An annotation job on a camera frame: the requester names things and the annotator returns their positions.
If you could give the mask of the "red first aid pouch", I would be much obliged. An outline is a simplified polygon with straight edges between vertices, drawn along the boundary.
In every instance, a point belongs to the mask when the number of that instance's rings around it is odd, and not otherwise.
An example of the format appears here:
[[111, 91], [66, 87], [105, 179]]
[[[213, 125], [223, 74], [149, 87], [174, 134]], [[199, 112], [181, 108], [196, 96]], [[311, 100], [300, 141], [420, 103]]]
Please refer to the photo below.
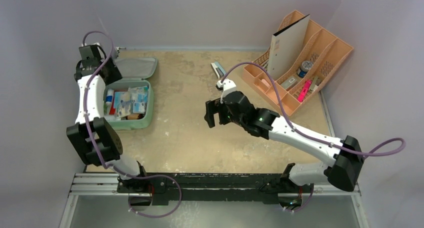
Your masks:
[[114, 115], [116, 112], [116, 108], [115, 108], [115, 94], [109, 95], [108, 96], [108, 100], [110, 101], [110, 104], [108, 105], [109, 109], [108, 109], [108, 114], [109, 115]]

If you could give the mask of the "white blue bandage roll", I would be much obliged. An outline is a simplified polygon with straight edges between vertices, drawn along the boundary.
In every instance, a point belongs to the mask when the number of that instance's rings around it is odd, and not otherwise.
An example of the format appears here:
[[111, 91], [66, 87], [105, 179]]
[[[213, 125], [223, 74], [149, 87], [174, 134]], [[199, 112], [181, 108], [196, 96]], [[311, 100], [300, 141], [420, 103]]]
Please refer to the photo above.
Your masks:
[[106, 96], [105, 96], [105, 100], [104, 103], [106, 106], [111, 106], [112, 102], [114, 101], [114, 93], [115, 91], [113, 89], [108, 89], [106, 91]]

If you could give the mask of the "blue white wipes packet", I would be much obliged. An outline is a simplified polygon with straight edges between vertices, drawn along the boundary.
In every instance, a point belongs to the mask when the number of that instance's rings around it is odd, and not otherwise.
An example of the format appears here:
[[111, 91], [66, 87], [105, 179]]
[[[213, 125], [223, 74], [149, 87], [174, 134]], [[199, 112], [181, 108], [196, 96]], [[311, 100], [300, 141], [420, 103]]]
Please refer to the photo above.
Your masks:
[[115, 116], [124, 118], [132, 113], [132, 100], [129, 91], [117, 91], [114, 97]]

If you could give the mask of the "clear zip bag of pads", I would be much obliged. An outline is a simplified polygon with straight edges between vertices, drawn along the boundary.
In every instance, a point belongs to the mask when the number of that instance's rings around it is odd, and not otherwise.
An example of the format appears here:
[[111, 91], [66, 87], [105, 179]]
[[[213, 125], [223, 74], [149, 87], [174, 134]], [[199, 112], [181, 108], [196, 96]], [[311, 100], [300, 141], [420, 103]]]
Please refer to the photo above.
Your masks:
[[128, 91], [130, 93], [133, 113], [145, 114], [149, 94], [148, 86], [130, 87]]

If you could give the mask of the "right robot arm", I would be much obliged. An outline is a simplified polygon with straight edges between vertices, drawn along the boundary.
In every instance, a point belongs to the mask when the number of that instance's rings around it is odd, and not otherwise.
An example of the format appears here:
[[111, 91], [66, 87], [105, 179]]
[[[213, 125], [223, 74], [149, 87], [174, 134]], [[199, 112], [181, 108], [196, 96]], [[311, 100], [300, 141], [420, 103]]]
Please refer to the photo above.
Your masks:
[[342, 191], [354, 191], [365, 161], [358, 154], [361, 147], [356, 138], [348, 135], [340, 139], [289, 125], [277, 112], [254, 107], [240, 91], [206, 101], [204, 119], [210, 128], [215, 126], [215, 114], [221, 125], [234, 123], [251, 136], [288, 144], [319, 159], [318, 163], [289, 164], [280, 179], [284, 190], [292, 192], [299, 186], [329, 182]]

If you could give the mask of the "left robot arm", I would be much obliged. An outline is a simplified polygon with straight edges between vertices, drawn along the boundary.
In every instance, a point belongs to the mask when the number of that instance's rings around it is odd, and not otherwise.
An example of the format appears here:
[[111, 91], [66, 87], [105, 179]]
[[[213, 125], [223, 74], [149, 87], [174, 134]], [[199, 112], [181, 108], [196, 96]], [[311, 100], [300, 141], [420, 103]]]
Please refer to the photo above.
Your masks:
[[79, 88], [79, 108], [75, 123], [66, 136], [85, 165], [111, 169], [121, 182], [138, 193], [146, 191], [149, 179], [143, 166], [124, 155], [119, 135], [105, 119], [104, 92], [107, 85], [122, 79], [111, 55], [99, 44], [79, 47], [80, 61], [74, 78]]

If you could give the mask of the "brown bottle orange cap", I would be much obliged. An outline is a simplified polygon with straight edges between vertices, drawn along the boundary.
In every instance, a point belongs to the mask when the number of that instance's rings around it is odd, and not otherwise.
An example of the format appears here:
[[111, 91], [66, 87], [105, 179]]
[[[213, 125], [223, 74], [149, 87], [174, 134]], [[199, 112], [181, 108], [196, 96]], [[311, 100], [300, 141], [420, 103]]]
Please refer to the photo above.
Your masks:
[[127, 120], [140, 120], [144, 117], [142, 113], [131, 113], [129, 114], [126, 119]]

